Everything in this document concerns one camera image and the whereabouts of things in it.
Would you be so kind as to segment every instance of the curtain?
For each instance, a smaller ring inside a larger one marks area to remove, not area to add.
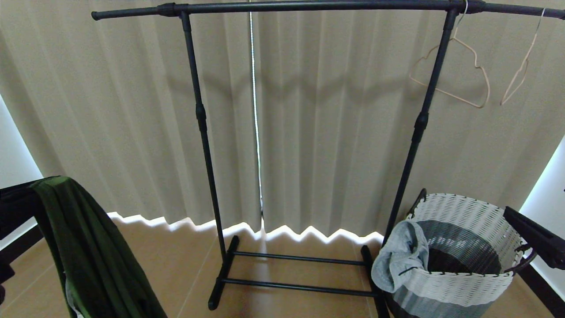
[[[43,175],[122,216],[201,224],[214,216],[180,19],[90,17],[163,2],[3,1],[0,94]],[[259,229],[249,14],[192,25],[223,225]]]
[[[408,73],[439,44],[444,19],[439,11],[253,14],[267,231],[384,233],[425,94]],[[423,187],[521,207],[565,134],[563,21],[543,19],[524,84],[499,104],[538,20],[462,20],[458,37],[477,51],[491,99],[476,109],[436,92],[399,218]],[[429,80],[436,52],[415,70],[420,81]],[[486,95],[472,53],[453,41],[438,88],[479,105]]]

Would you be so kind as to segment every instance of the white wall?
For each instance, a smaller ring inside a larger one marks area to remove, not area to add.
[[[0,145],[2,147],[0,151],[0,189],[42,178],[2,96],[0,96]],[[29,220],[5,239],[0,240],[0,250],[35,224],[34,219]]]
[[[520,212],[565,238],[565,137],[529,194]],[[565,300],[565,271],[550,268],[537,257],[532,266]]]

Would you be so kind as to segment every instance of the horizontal rail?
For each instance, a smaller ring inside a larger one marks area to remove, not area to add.
[[[227,12],[266,12],[266,11],[321,11],[321,10],[465,10],[465,1],[453,0],[304,0],[280,2],[231,2],[174,4],[166,3],[157,7],[132,8],[92,12],[94,20],[121,18],[126,16],[163,15],[179,16],[185,11],[189,14],[227,13]],[[482,0],[468,0],[468,14],[477,12],[498,12],[505,14],[540,16],[543,8],[518,5],[487,3]],[[565,10],[546,8],[544,17],[565,20]]]
[[[270,258],[270,259],[314,261],[314,262],[319,262],[319,263],[332,263],[332,264],[365,266],[365,262],[362,262],[362,261],[322,259],[322,258],[319,258],[319,257],[304,257],[304,256],[292,256],[292,255],[279,255],[279,254],[251,253],[251,252],[240,252],[240,251],[235,251],[233,254],[234,255],[241,255],[241,256],[252,256],[252,257],[267,257],[267,258]]]
[[[318,291],[320,293],[329,293],[329,294],[352,295],[352,296],[363,296],[363,297],[376,297],[376,296],[378,296],[377,293],[373,293],[371,291],[364,291],[364,290],[328,288],[328,287],[294,285],[294,284],[262,282],[262,281],[237,280],[237,279],[234,279],[234,278],[225,278],[222,281],[225,282],[225,283],[231,283],[231,284],[236,284],[236,285],[274,287],[274,288],[294,289],[294,290],[304,290],[304,291]]]

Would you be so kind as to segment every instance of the woven basket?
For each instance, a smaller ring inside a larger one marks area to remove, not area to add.
[[[387,295],[394,316],[482,316],[510,285],[522,259],[520,235],[503,212],[470,197],[423,190],[408,219],[418,222],[428,240],[429,271],[412,269],[410,280]]]

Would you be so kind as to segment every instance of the white woven basket section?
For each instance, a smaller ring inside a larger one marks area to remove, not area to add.
[[[512,273],[455,274],[412,270],[405,287],[420,297],[460,306],[473,306],[496,300],[512,282]]]
[[[504,210],[496,205],[455,194],[429,194],[421,199],[410,219],[435,220],[470,230],[496,250],[502,269],[513,267],[521,259],[516,248],[521,239],[504,219]]]

